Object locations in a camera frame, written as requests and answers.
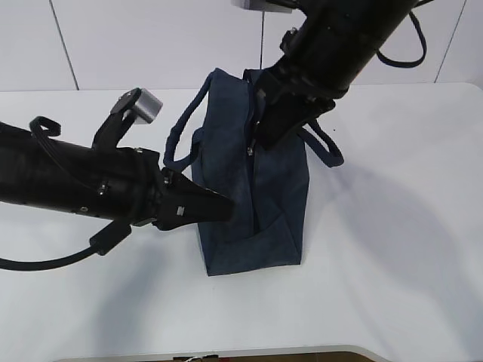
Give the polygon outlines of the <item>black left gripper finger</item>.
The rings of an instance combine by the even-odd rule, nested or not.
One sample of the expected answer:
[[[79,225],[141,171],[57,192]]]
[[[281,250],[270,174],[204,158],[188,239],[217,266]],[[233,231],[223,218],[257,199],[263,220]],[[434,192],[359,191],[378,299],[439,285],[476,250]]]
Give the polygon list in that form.
[[[182,173],[161,169],[156,181],[161,193],[156,227],[161,231],[200,222],[228,222],[233,215],[232,200],[197,185]]]

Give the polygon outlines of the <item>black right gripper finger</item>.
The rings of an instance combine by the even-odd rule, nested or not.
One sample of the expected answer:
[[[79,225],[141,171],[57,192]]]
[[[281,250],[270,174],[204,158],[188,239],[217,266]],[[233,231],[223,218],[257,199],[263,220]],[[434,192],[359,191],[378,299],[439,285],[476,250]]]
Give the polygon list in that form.
[[[255,127],[254,139],[264,149],[271,149],[334,107],[334,100],[282,96],[277,102],[264,106],[261,119]]]

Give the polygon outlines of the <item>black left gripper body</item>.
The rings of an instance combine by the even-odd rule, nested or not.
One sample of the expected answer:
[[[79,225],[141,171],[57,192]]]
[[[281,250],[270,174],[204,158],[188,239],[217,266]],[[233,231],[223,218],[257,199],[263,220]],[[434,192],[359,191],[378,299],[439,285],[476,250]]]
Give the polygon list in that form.
[[[109,218],[134,226],[151,223],[157,228],[176,228],[163,189],[159,153],[123,148],[122,156],[122,165],[109,177]]]

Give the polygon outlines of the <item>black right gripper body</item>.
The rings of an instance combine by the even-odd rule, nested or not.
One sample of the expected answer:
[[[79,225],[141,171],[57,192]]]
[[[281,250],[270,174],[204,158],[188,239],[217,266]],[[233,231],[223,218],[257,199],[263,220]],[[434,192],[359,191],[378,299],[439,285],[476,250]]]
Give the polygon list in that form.
[[[264,112],[285,106],[318,106],[344,97],[351,85],[351,60],[345,57],[296,63],[283,56],[274,65],[253,71],[257,103]]]

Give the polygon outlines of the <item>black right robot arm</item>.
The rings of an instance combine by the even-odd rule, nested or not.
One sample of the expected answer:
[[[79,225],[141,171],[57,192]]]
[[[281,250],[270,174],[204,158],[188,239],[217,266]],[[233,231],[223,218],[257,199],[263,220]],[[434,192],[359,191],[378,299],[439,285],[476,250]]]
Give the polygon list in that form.
[[[264,102],[254,138],[271,149],[299,127],[331,111],[376,55],[415,1],[280,1],[302,11],[299,29],[285,33],[282,57],[258,78]]]

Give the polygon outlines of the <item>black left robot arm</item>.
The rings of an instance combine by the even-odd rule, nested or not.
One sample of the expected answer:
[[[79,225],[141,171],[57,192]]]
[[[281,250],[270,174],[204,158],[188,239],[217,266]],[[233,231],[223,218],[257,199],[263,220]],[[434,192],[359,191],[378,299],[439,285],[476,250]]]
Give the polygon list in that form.
[[[152,223],[162,231],[198,222],[227,222],[229,198],[177,171],[160,167],[156,151],[123,147],[112,153],[63,141],[56,149],[88,181],[62,170],[27,130],[1,125],[1,200],[94,218]]]

